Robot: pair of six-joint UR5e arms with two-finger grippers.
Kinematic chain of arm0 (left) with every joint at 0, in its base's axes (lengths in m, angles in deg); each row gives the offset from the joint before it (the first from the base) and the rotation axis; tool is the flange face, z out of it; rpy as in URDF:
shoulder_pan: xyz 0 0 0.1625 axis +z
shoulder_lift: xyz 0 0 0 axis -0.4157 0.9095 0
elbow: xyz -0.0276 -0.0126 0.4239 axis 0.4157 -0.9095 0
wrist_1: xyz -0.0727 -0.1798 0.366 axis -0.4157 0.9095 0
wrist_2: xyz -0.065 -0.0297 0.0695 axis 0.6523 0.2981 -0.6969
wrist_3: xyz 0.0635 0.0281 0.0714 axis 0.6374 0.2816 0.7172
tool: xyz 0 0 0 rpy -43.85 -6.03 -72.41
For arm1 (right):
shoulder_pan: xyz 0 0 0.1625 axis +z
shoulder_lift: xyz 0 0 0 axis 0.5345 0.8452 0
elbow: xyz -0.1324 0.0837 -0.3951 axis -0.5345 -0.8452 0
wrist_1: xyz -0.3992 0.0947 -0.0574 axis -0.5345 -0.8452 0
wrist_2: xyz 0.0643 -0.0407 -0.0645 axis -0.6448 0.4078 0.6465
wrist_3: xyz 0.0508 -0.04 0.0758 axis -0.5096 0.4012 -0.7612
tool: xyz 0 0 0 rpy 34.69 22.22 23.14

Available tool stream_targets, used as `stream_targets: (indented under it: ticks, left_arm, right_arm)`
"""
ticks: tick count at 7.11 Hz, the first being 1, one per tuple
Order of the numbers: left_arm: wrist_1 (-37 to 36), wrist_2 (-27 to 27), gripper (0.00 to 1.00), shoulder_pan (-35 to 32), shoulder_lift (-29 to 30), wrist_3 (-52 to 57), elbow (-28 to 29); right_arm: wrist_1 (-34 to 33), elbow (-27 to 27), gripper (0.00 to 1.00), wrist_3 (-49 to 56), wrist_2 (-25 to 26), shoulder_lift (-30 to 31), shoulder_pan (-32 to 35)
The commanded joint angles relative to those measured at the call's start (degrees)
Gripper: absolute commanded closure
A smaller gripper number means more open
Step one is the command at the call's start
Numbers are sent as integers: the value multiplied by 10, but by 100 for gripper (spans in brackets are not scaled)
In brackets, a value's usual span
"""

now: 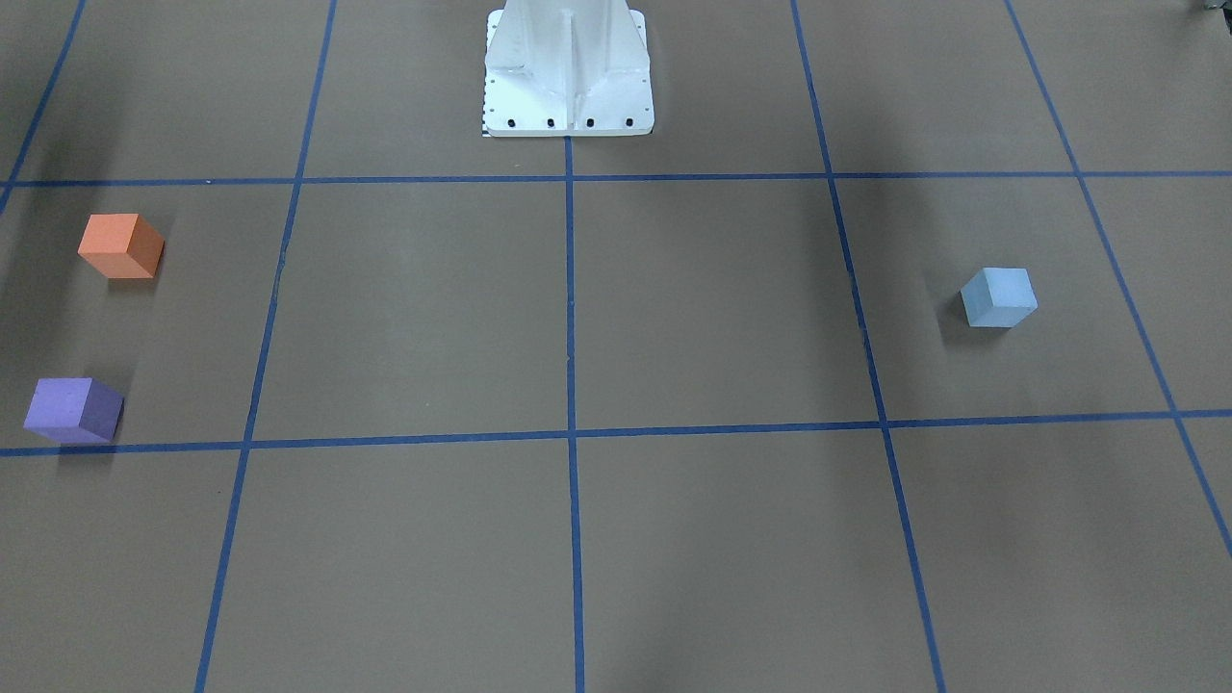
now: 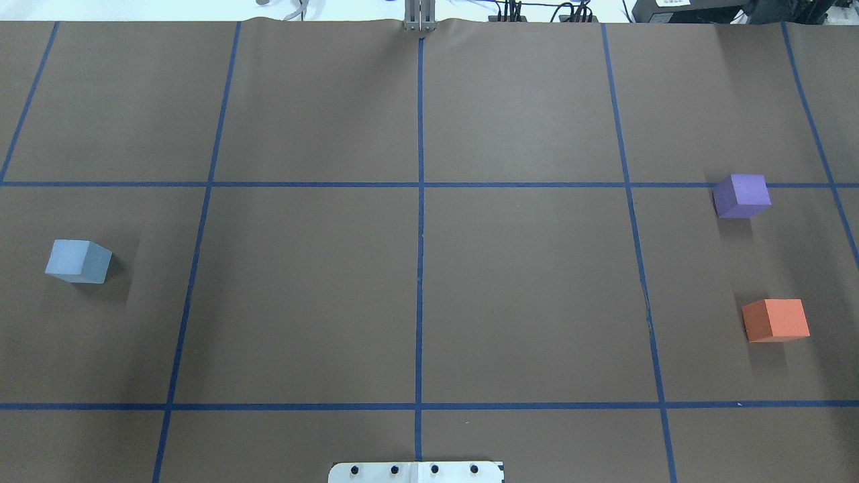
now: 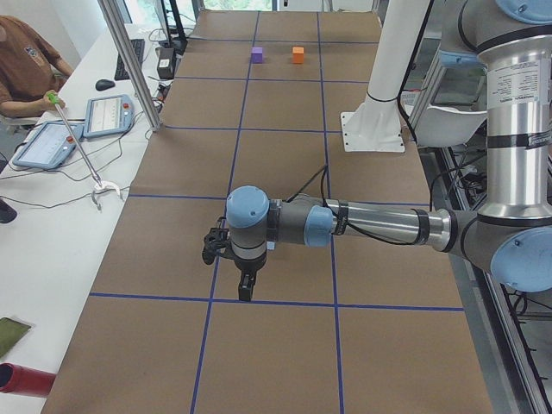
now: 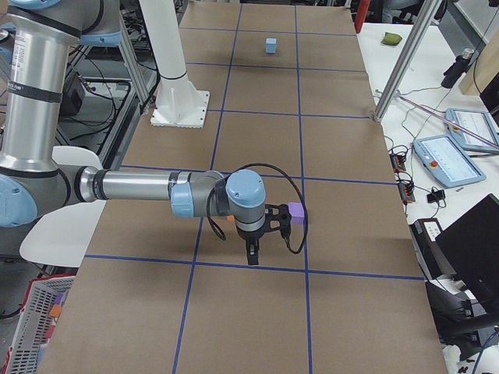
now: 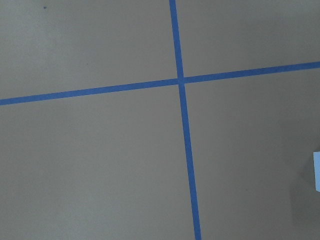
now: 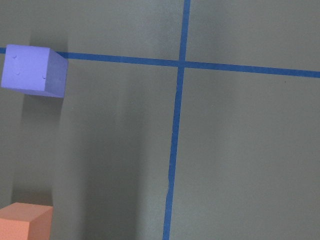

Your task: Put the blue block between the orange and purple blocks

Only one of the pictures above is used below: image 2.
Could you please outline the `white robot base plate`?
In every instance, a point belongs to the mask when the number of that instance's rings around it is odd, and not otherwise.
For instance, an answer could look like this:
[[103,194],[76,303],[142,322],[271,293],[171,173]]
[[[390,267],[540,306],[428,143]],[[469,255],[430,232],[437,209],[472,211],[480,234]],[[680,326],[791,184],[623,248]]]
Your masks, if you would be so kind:
[[502,462],[342,462],[328,482],[503,482]]

